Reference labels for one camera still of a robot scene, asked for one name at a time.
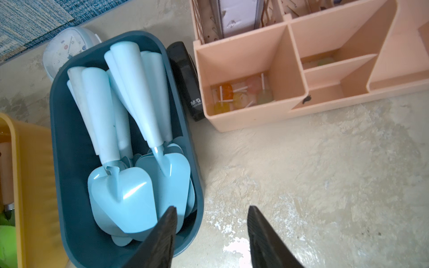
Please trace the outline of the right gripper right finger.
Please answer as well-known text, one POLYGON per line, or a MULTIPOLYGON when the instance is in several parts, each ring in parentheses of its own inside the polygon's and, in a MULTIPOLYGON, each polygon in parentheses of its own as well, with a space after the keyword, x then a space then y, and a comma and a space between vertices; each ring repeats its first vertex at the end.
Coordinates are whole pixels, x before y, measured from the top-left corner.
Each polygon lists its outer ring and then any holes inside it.
POLYGON ((249 207, 247 225, 251 263, 254 268, 301 268, 303 266, 255 205, 249 207))

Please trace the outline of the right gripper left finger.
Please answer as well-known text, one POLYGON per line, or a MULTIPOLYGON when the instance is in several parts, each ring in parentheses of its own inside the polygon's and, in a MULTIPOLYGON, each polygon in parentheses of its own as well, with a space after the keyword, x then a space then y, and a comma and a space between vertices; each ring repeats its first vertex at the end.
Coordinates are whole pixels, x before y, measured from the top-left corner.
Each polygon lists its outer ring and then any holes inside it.
POLYGON ((177 209, 170 206, 123 268, 170 268, 177 222, 177 209))

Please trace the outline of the dark green shovel yellow handle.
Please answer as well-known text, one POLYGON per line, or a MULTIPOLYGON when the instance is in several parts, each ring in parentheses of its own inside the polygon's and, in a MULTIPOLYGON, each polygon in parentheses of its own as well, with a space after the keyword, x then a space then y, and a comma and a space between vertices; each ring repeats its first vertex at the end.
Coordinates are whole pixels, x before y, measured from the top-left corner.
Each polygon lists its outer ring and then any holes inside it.
POLYGON ((1 226, 1 267, 18 267, 15 226, 1 226))

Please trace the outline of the blue shovel large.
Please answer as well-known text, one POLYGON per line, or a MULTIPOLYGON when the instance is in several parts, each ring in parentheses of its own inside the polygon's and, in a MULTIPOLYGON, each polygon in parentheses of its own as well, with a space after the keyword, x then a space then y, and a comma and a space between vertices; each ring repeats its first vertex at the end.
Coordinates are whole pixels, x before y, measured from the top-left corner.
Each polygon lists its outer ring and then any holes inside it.
POLYGON ((168 79, 162 55, 142 51, 146 76, 162 137, 162 147, 141 157, 137 166, 144 168, 153 180, 153 190, 158 216, 170 206, 177 208, 178 217, 186 218, 195 205, 195 192, 191 180, 191 167, 186 158, 184 137, 173 138, 168 92, 168 79))

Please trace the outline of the dark blue storage box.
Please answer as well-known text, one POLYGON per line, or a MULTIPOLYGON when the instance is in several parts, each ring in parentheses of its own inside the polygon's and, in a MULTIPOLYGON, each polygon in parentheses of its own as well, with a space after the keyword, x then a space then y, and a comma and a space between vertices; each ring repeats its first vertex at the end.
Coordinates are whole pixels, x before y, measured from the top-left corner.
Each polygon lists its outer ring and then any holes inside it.
MULTIPOLYGON (((140 245, 140 242, 134 241, 125 247, 116 246, 93 218, 87 180, 101 163, 67 86, 69 68, 96 67, 107 70, 104 55, 111 45, 119 41, 132 41, 141 50, 159 52, 166 65, 170 64, 165 46, 156 36, 146 31, 129 31, 72 57, 59 70, 50 91, 50 122, 61 239, 68 258, 77 268, 122 268, 140 245)), ((167 67, 166 74, 172 108, 172 133, 174 137, 184 138, 183 149, 191 166, 197 206, 196 211, 185 218, 181 231, 176 235, 174 255, 178 256, 197 237, 204 214, 204 194, 194 142, 171 67, 167 67)))

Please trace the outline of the yellow storage box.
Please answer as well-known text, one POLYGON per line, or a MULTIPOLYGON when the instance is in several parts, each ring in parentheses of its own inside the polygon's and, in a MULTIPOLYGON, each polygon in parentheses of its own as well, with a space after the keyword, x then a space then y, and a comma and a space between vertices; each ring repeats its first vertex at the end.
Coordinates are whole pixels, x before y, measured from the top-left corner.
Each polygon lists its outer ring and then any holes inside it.
POLYGON ((17 266, 64 268, 51 130, 3 113, 1 142, 11 143, 17 266))

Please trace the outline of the white box in organizer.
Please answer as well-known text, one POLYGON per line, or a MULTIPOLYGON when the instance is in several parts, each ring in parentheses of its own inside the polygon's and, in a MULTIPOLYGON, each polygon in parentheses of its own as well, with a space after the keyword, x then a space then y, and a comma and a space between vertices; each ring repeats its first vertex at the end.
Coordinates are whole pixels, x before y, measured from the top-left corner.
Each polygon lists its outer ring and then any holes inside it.
POLYGON ((223 38, 243 34, 260 27, 263 0, 221 0, 220 23, 223 38))

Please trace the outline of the lollipop candies in organizer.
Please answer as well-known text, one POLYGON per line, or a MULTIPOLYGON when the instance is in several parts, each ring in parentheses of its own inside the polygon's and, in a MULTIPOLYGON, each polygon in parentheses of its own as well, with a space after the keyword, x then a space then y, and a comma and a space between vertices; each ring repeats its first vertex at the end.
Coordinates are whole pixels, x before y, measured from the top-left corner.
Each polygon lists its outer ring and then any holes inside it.
POLYGON ((264 73, 215 86, 212 88, 212 96, 213 111, 216 115, 274 101, 273 91, 264 73))

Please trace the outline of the black stapler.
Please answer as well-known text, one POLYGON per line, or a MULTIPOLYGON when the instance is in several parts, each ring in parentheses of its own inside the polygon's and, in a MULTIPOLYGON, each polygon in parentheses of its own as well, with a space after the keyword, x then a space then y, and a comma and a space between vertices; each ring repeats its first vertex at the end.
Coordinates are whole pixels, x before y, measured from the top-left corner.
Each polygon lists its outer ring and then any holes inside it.
POLYGON ((167 48, 178 92, 191 117, 196 121, 205 118, 198 75, 195 64, 181 41, 172 43, 167 48))

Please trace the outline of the pink desk file organizer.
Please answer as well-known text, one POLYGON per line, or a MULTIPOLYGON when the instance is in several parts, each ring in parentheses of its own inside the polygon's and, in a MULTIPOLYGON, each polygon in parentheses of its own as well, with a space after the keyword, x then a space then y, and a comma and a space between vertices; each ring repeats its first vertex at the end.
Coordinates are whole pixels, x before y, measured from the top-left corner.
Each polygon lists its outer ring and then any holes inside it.
POLYGON ((429 3, 342 1, 293 18, 274 1, 264 26, 228 38, 210 32, 194 1, 194 53, 204 115, 220 132, 427 90, 429 3), (216 90, 258 75, 273 100, 218 112, 216 90))

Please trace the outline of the white round clock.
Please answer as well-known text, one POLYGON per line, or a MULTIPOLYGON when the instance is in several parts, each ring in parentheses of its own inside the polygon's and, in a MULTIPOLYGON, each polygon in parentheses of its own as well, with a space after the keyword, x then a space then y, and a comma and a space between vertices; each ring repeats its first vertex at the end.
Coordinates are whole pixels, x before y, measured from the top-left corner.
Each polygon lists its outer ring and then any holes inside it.
POLYGON ((42 63, 53 82, 59 69, 73 56, 100 44, 100 37, 83 27, 69 27, 59 32, 45 48, 42 63))

